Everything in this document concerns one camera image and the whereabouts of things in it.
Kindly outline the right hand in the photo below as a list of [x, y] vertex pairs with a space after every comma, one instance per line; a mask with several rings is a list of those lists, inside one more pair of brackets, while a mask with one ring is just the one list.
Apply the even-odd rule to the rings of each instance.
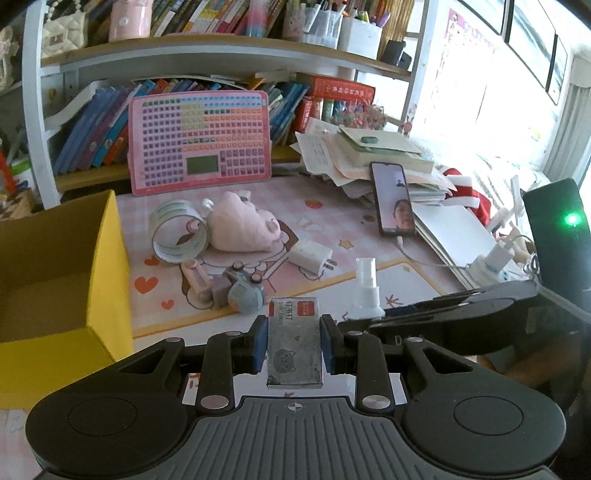
[[531, 388], [539, 387], [553, 377], [573, 370], [580, 360], [581, 338], [576, 333], [551, 341], [504, 371], [498, 370], [488, 357], [477, 357], [479, 365]]

